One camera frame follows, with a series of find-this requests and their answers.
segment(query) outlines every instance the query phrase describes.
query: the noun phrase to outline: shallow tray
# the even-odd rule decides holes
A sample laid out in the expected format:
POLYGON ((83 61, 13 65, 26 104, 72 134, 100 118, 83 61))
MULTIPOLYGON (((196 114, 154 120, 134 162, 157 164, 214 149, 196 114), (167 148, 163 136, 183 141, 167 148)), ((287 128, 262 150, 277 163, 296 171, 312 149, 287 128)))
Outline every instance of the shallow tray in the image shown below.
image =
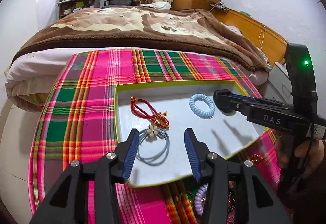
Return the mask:
MULTIPOLYGON (((261 136, 263 126, 248 122, 239 112, 223 114, 217 107, 214 116, 203 119, 196 116, 189 107, 193 94, 203 93, 213 99, 218 89, 229 89, 235 94, 242 93, 234 81, 157 81, 146 83, 121 84, 115 90, 115 126, 118 142, 125 141, 131 131, 139 131, 150 124, 149 120, 135 116, 130 110, 132 96, 145 99, 158 112, 168 112, 170 122, 167 133, 170 138, 170 151, 166 161, 159 166, 149 166, 135 159, 129 178, 133 187, 145 187, 168 183, 192 175, 184 144, 184 132, 192 128, 199 141, 205 142, 210 151, 229 158, 252 144, 261 136)), ((137 103, 141 109, 150 113, 144 103, 137 103)), ((202 101, 196 105, 204 110, 209 107, 202 101)), ((159 152, 165 145, 161 139, 145 140, 140 146, 143 157, 159 152)))

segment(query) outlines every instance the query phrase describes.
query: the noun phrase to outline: drawer handle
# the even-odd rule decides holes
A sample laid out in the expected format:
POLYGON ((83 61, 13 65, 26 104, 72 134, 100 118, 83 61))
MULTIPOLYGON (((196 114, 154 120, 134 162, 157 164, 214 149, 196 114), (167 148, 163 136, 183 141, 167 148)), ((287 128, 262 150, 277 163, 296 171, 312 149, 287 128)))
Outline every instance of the drawer handle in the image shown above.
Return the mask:
POLYGON ((287 97, 290 97, 291 92, 289 91, 289 89, 284 84, 282 84, 282 91, 287 97))

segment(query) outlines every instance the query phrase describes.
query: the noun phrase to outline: white label sticker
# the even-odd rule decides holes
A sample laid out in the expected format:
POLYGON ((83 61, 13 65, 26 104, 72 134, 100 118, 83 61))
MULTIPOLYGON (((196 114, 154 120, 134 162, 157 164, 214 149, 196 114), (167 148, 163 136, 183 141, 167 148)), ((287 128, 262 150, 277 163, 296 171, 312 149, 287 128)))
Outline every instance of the white label sticker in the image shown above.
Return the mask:
MULTIPOLYGON (((311 124, 308 129, 307 137, 310 137, 311 124)), ((314 139, 323 139, 326 127, 323 125, 314 124, 314 139)))

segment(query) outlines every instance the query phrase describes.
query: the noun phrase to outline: colorful checkered fabric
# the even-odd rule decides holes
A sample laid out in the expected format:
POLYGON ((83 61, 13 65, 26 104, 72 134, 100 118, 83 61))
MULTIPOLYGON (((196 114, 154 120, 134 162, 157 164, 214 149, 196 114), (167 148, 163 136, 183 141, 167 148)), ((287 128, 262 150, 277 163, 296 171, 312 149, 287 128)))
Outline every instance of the colorful checkered fabric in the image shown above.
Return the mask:
MULTIPOLYGON (((51 90, 35 131, 28 179, 32 212, 72 160, 95 161, 115 149, 115 85, 192 79, 234 80, 246 94, 260 96, 236 64, 223 58, 140 49, 75 54, 51 90)), ((267 131, 242 155, 264 156, 259 169, 275 187, 279 171, 274 142, 275 137, 267 131)), ((153 223, 154 215, 156 223, 196 223, 191 207, 180 207, 174 201, 173 193, 182 191, 182 183, 152 188, 134 189, 127 184, 116 187, 123 223, 153 223)), ((89 223, 95 223, 92 182, 88 218, 89 223)))

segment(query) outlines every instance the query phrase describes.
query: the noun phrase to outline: wooden headboard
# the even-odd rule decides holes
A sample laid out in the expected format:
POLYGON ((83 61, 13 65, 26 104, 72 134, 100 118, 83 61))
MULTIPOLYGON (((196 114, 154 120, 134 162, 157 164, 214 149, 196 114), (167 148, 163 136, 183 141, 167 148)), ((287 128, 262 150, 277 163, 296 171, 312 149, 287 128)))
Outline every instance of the wooden headboard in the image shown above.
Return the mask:
MULTIPOLYGON (((235 10, 229 10, 227 13, 213 10, 213 15, 222 23, 237 27, 255 46, 260 47, 259 35, 261 32, 261 23, 259 21, 235 10)), ((262 50, 269 59, 269 64, 272 67, 275 62, 284 63, 284 54, 287 44, 288 42, 284 37, 274 32, 271 28, 265 26, 262 50)))

